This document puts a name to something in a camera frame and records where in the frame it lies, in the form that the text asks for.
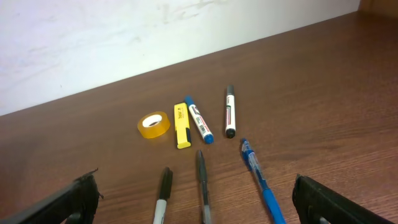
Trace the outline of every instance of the pen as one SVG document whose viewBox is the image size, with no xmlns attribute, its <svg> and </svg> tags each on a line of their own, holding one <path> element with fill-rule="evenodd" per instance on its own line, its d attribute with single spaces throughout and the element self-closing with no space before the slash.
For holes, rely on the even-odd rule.
<svg viewBox="0 0 398 224">
<path fill-rule="evenodd" d="M 267 182 L 262 175 L 261 168 L 259 162 L 257 161 L 257 157 L 254 154 L 254 151 L 251 149 L 248 140 L 242 139 L 242 155 L 246 165 L 249 167 L 249 170 L 253 172 L 256 180 L 260 186 L 262 196 L 264 197 L 264 201 L 275 221 L 275 224 L 285 224 L 284 216 L 279 208 L 278 202 L 272 193 L 272 190 L 268 187 Z"/>
<path fill-rule="evenodd" d="M 209 204 L 209 191 L 207 189 L 207 173 L 206 173 L 206 165 L 205 158 L 203 158 L 203 154 L 201 150 L 197 152 L 197 166 L 198 166 L 198 178 L 200 184 L 200 192 L 201 192 L 201 202 L 202 202 L 202 224 L 211 224 L 211 216 L 210 216 L 210 204 Z"/>
<path fill-rule="evenodd" d="M 226 88 L 226 114 L 225 114 L 225 135 L 233 138 L 236 132 L 235 125 L 235 95 L 234 86 L 228 85 Z"/>
<path fill-rule="evenodd" d="M 206 144 L 213 143 L 214 142 L 213 134 L 209 130 L 209 127 L 205 123 L 205 120 L 200 115 L 197 106 L 193 103 L 193 99 L 191 98 L 191 96 L 186 96 L 185 102 L 187 103 L 189 112 L 191 112 L 192 118 L 195 121 L 195 124 L 197 125 L 201 137 L 203 138 L 205 143 Z"/>
<path fill-rule="evenodd" d="M 155 218 L 153 224 L 163 224 L 166 212 L 167 199 L 172 191 L 173 172 L 166 167 L 163 171 L 163 179 L 160 185 L 159 199 L 156 201 Z"/>
</svg>

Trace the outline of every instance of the wall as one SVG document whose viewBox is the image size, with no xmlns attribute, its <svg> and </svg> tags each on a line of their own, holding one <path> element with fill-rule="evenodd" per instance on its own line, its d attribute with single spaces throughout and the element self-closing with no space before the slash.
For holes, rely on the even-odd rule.
<svg viewBox="0 0 398 224">
<path fill-rule="evenodd" d="M 356 11 L 359 0 L 2 0 L 0 115 Z"/>
<path fill-rule="evenodd" d="M 383 16 L 398 17 L 398 1 L 361 0 L 359 10 Z"/>
</svg>

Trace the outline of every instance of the blue marker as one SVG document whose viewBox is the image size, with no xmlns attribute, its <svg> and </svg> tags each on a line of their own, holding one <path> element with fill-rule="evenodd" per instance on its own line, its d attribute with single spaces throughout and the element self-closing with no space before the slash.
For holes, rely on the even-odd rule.
<svg viewBox="0 0 398 224">
<path fill-rule="evenodd" d="M 193 103 L 191 96 L 186 96 L 185 102 L 188 106 L 189 112 L 191 112 L 195 124 L 197 125 L 200 131 L 201 137 L 203 138 L 203 140 L 205 140 L 205 143 L 206 144 L 213 143 L 214 142 L 213 134 L 211 133 L 209 127 L 205 123 L 205 120 L 200 115 L 197 106 Z"/>
<path fill-rule="evenodd" d="M 248 140 L 242 139 L 242 155 L 244 162 L 246 163 L 247 167 L 250 171 L 253 172 L 254 176 L 259 183 L 262 196 L 264 197 L 264 201 L 275 221 L 275 224 L 286 224 L 282 211 L 279 208 L 278 202 L 272 190 L 268 187 L 267 182 L 262 175 L 261 168 L 259 162 L 257 161 L 257 157 L 254 154 L 254 151 L 251 149 Z"/>
</svg>

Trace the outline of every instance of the whiteboard marker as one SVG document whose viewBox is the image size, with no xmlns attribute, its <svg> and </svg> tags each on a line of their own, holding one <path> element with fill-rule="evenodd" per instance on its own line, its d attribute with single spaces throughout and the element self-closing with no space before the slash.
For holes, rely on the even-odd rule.
<svg viewBox="0 0 398 224">
<path fill-rule="evenodd" d="M 234 86 L 228 85 L 226 88 L 226 114 L 225 114 L 225 135 L 233 138 L 236 132 L 235 125 L 235 95 Z"/>
<path fill-rule="evenodd" d="M 191 115 L 192 115 L 193 120 L 195 121 L 195 124 L 197 125 L 197 127 L 199 129 L 201 137 L 203 138 L 203 140 L 205 140 L 205 143 L 206 144 L 213 143 L 214 142 L 213 134 L 211 133 L 209 127 L 205 123 L 205 120 L 200 115 L 197 106 L 193 103 L 191 96 L 186 96 L 185 102 L 188 106 L 189 112 L 191 112 Z"/>
</svg>

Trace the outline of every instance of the orange adhesive tape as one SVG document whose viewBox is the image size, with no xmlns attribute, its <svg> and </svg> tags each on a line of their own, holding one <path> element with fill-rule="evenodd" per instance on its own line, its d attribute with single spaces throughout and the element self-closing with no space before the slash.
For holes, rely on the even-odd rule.
<svg viewBox="0 0 398 224">
<path fill-rule="evenodd" d="M 146 139 L 156 138 L 166 133 L 170 127 L 170 121 L 166 113 L 156 111 L 141 118 L 137 124 L 142 137 Z"/>
</svg>

